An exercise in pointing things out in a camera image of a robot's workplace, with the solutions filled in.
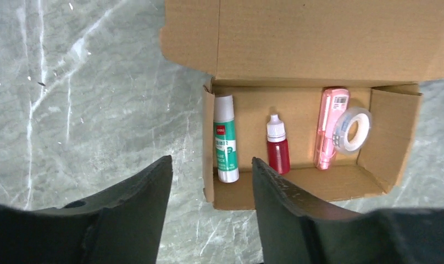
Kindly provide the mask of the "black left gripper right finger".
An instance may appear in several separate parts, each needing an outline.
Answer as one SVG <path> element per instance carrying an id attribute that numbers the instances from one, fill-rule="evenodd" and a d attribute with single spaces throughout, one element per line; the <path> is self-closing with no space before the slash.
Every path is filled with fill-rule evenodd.
<path id="1" fill-rule="evenodd" d="M 265 263 L 444 263 L 444 208 L 365 214 L 324 201 L 252 159 Z"/>

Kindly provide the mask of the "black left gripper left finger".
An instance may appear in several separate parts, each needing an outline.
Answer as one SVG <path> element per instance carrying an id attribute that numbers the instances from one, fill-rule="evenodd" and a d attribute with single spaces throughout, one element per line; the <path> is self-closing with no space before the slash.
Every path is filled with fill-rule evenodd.
<path id="1" fill-rule="evenodd" d="M 0 205 L 0 263 L 155 263 L 172 158 L 62 208 Z"/>

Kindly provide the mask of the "red capped small bottle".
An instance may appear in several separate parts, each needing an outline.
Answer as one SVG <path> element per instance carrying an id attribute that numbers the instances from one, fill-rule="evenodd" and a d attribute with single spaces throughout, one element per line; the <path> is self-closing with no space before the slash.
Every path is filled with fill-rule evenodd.
<path id="1" fill-rule="evenodd" d="M 267 123 L 267 153 L 269 165 L 279 174 L 290 171 L 290 154 L 284 122 L 271 114 Z"/>

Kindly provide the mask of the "clear tape roll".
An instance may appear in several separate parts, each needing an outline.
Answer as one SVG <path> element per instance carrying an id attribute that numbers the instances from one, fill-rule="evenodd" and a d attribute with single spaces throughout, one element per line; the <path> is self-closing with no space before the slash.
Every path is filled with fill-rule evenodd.
<path id="1" fill-rule="evenodd" d="M 371 114 L 365 108 L 351 107 L 345 110 L 333 129 L 334 149 L 344 155 L 358 152 L 368 139 L 371 121 Z"/>

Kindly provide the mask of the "brown cardboard box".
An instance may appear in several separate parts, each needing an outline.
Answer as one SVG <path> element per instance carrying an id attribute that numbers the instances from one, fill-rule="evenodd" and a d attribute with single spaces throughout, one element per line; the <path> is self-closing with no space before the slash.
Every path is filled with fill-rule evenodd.
<path id="1" fill-rule="evenodd" d="M 166 1 L 163 56 L 213 76 L 203 88 L 203 181 L 217 210 L 252 210 L 252 158 L 266 124 L 285 122 L 286 178 L 327 201 L 389 193 L 403 176 L 422 95 L 444 78 L 444 1 Z M 343 86 L 367 108 L 363 148 L 313 164 L 322 90 Z M 219 180 L 214 100 L 233 96 L 239 179 Z"/>

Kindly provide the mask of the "green white glue stick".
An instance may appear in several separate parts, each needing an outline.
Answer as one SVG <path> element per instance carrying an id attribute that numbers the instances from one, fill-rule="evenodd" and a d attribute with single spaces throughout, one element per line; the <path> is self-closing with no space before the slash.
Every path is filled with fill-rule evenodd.
<path id="1" fill-rule="evenodd" d="M 234 183 L 239 179 L 233 96 L 214 100 L 213 132 L 219 180 Z"/>

